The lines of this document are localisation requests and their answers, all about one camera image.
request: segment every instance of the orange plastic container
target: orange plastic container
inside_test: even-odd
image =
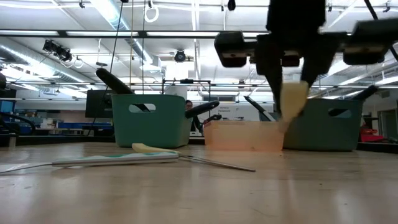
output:
[[[205,124],[204,135],[209,150],[278,152],[284,142],[278,122],[211,121]]]

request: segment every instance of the red object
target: red object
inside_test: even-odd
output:
[[[361,134],[376,134],[377,130],[375,129],[368,129],[368,128],[361,128]]]
[[[384,136],[376,136],[373,134],[361,134],[361,141],[362,142],[367,142],[367,141],[376,141],[384,139]]]

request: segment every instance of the person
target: person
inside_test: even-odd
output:
[[[193,107],[192,101],[185,100],[185,110],[190,110],[192,109],[192,107]],[[191,131],[196,131],[197,129],[199,130],[199,132],[202,132],[199,118],[198,116],[194,116],[192,119]]]

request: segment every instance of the wooden table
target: wooden table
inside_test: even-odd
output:
[[[0,175],[0,223],[398,223],[398,156],[376,152],[187,154],[257,172],[180,161]],[[0,163],[129,153],[114,143],[21,146]]]

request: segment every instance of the bin handle cutout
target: bin handle cutout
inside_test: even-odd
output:
[[[343,108],[330,108],[328,114],[332,118],[350,118],[353,115],[350,109]]]
[[[146,103],[145,106],[148,108],[149,111],[142,111],[139,109],[136,105],[129,105],[129,111],[132,113],[151,113],[156,110],[156,106],[153,105],[152,103]]]

